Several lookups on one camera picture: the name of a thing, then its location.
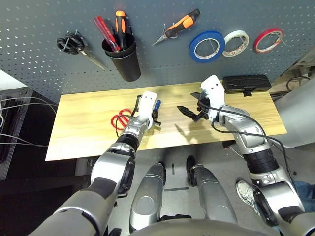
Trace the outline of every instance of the sneaker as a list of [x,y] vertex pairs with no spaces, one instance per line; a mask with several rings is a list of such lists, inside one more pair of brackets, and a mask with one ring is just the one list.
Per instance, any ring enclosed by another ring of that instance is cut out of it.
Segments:
[[193,171],[191,169],[194,165],[196,165],[195,158],[193,156],[189,156],[186,160],[187,183],[193,187],[195,187],[195,181],[193,178]]
[[240,199],[250,205],[255,212],[259,215],[258,210],[255,208],[254,189],[243,179],[236,182],[236,192]]

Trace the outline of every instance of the wooden board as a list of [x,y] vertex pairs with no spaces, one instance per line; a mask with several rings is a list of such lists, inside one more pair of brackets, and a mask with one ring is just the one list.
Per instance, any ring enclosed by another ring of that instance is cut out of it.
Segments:
[[[190,93],[200,92],[200,84],[188,83],[147,88],[62,95],[55,119],[46,161],[102,155],[117,139],[110,120],[121,109],[133,109],[137,95],[149,90],[162,101],[155,127],[143,137],[139,150],[165,148],[233,139],[211,128],[208,120],[195,123],[182,115],[177,105],[196,110]],[[286,133],[268,92],[226,94],[227,105],[245,109],[265,129],[267,135]]]

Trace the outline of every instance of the pegboard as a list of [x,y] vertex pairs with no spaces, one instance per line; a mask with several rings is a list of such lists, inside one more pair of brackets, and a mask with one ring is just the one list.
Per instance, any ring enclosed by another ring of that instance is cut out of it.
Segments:
[[[168,27],[195,8],[200,16],[190,29],[151,47],[164,23]],[[103,38],[93,23],[101,15],[114,26],[116,10],[129,16],[136,38],[141,77],[135,82],[121,78],[103,52]],[[273,81],[315,45],[314,25],[314,0],[10,0],[1,3],[0,63],[3,71],[55,102],[61,94],[197,82],[213,74],[265,74]],[[273,27],[283,30],[287,46],[281,43],[270,53],[256,54],[254,40]],[[67,30],[81,33],[105,71],[81,55],[58,50],[56,39]],[[235,57],[196,63],[189,44],[208,30],[223,36],[244,30],[250,44]]]

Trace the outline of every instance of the robot leg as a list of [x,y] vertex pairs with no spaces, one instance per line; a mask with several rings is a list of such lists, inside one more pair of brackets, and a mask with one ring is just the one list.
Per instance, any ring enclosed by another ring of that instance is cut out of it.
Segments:
[[156,223],[162,208],[165,168],[155,163],[142,179],[130,211],[130,233]]
[[200,205],[205,212],[205,218],[236,224],[237,219],[231,202],[213,173],[203,165],[195,165],[191,171],[198,186]]

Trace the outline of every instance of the black cup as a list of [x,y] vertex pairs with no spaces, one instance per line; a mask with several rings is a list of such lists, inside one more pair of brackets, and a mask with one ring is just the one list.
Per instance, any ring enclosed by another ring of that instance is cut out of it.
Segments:
[[136,43],[131,34],[126,34],[127,48],[123,51],[112,52],[106,40],[102,42],[102,48],[113,61],[122,78],[128,82],[139,79],[141,72],[136,52]]

